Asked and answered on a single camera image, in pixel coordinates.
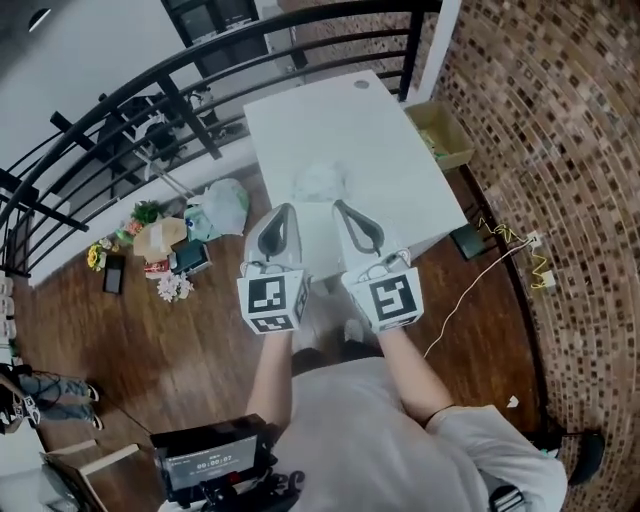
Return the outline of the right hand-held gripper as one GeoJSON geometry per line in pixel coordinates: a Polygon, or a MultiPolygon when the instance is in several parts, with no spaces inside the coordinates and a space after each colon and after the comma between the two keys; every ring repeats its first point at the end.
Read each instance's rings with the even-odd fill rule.
{"type": "Polygon", "coordinates": [[[344,200],[333,203],[332,215],[348,270],[341,282],[369,329],[381,333],[419,320],[424,313],[423,297],[409,250],[399,249],[384,223],[344,200]]]}

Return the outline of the person's left forearm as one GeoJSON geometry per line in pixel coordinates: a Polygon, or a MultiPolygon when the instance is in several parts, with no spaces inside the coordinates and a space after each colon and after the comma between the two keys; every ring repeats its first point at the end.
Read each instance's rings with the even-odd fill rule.
{"type": "Polygon", "coordinates": [[[292,332],[265,335],[246,414],[284,430],[292,414],[292,332]]]}

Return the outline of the dark green box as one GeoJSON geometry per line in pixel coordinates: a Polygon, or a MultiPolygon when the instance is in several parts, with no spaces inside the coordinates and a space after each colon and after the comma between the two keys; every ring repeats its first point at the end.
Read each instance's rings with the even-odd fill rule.
{"type": "Polygon", "coordinates": [[[189,241],[176,249],[169,257],[169,266],[173,274],[193,275],[211,265],[207,246],[199,241],[189,241]]]}

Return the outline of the white flower bunch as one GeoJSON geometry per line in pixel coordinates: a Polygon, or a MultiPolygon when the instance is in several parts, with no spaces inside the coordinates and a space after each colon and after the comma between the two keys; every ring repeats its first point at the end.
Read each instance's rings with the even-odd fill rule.
{"type": "Polygon", "coordinates": [[[185,300],[194,290],[194,285],[185,273],[165,273],[157,283],[158,295],[166,302],[185,300]]]}

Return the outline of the brown paper bag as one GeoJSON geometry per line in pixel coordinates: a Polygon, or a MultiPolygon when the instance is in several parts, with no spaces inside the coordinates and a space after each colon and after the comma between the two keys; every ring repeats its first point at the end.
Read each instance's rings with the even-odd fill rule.
{"type": "Polygon", "coordinates": [[[145,226],[135,237],[133,254],[143,257],[147,263],[166,259],[172,246],[187,238],[187,226],[183,219],[162,218],[145,226]]]}

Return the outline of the person's black trousers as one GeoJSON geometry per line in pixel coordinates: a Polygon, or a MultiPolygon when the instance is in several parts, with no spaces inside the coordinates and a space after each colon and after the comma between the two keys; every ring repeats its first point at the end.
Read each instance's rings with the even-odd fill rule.
{"type": "Polygon", "coordinates": [[[382,357],[383,352],[379,347],[353,340],[341,343],[336,356],[327,355],[315,348],[304,348],[292,356],[292,376],[296,377],[327,366],[382,357]]]}

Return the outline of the white square table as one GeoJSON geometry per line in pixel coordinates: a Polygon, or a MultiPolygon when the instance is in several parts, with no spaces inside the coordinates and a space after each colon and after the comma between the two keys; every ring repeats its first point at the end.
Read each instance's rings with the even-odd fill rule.
{"type": "Polygon", "coordinates": [[[313,280],[344,270],[331,202],[299,202],[312,169],[346,179],[348,205],[417,256],[465,225],[451,187],[401,105],[371,71],[290,89],[244,108],[273,207],[295,207],[303,264],[313,280]]]}

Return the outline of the green potted plant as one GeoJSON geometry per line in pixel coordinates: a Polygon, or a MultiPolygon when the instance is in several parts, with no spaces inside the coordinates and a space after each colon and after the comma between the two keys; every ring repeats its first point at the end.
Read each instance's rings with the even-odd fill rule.
{"type": "Polygon", "coordinates": [[[143,226],[155,222],[162,213],[162,207],[157,201],[140,201],[134,205],[131,218],[143,226]]]}

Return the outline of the open cardboard box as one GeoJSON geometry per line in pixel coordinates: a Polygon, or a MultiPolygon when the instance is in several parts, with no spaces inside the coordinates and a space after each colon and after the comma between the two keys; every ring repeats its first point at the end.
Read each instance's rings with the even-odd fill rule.
{"type": "Polygon", "coordinates": [[[474,144],[446,103],[426,101],[406,107],[405,113],[443,172],[470,162],[474,144]]]}

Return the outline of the yellow flower bunch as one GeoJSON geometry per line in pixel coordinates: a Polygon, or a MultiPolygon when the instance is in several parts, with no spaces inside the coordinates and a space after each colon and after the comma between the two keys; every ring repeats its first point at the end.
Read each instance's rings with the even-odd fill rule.
{"type": "Polygon", "coordinates": [[[100,272],[106,267],[106,260],[109,255],[117,253],[120,249],[118,243],[112,241],[110,238],[102,238],[96,243],[92,244],[87,251],[87,265],[95,271],[100,272]]]}

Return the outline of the black metal railing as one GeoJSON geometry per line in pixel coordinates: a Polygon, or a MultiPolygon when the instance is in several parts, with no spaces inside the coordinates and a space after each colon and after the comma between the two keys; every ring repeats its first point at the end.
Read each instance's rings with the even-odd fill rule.
{"type": "Polygon", "coordinates": [[[78,122],[70,124],[36,146],[40,158],[18,175],[11,192],[0,193],[0,270],[23,278],[64,244],[72,235],[88,232],[91,221],[111,208],[119,199],[118,184],[128,182],[131,195],[143,188],[140,178],[143,162],[133,151],[146,150],[158,163],[172,161],[172,170],[203,155],[213,160],[231,142],[247,136],[248,131],[230,133],[229,126],[244,119],[237,113],[213,122],[203,116],[236,99],[263,92],[295,78],[352,64],[392,59],[402,64],[379,73],[379,78],[398,81],[392,95],[406,98],[427,14],[440,12],[442,0],[352,0],[309,7],[245,25],[228,35],[187,49],[142,73],[99,103],[78,122]],[[403,25],[295,43],[290,47],[254,58],[219,71],[183,87],[174,73],[194,64],[217,50],[243,39],[271,35],[277,31],[342,18],[400,13],[403,25]],[[305,65],[274,78],[216,96],[199,107],[189,101],[191,94],[243,71],[284,57],[310,50],[362,40],[401,38],[391,50],[353,54],[317,65],[305,65]]]}

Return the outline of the person's white t-shirt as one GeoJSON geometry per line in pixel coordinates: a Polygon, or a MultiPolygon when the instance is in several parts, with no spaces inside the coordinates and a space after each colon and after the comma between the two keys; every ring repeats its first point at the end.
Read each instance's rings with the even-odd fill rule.
{"type": "Polygon", "coordinates": [[[420,426],[387,364],[367,358],[293,380],[276,471],[305,475],[290,512],[489,512],[486,477],[514,485],[526,512],[560,512],[564,466],[494,406],[451,407],[420,426]]]}

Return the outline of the white pillar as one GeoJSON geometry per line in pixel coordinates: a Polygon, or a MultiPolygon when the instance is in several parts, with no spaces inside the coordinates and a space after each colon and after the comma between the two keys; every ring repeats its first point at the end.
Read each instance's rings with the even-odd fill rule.
{"type": "Polygon", "coordinates": [[[415,94],[418,103],[430,100],[434,93],[458,21],[461,4],[462,0],[443,0],[442,2],[434,37],[415,94]]]}

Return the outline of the black chest-mounted monitor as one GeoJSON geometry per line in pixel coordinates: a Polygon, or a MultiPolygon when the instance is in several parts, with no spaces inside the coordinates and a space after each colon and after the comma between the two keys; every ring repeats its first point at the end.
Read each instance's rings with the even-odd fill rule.
{"type": "Polygon", "coordinates": [[[252,482],[275,464],[275,426],[250,414],[150,436],[166,500],[182,507],[207,493],[252,482]]]}

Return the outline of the black cabinet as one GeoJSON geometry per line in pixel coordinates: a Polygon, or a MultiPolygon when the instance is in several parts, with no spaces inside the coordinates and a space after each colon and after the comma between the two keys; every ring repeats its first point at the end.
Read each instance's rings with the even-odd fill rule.
{"type": "MultiPolygon", "coordinates": [[[[259,20],[254,0],[160,1],[186,47],[259,20]]],[[[264,37],[258,36],[214,51],[197,60],[195,66],[202,77],[207,77],[267,53],[264,37]]]]}

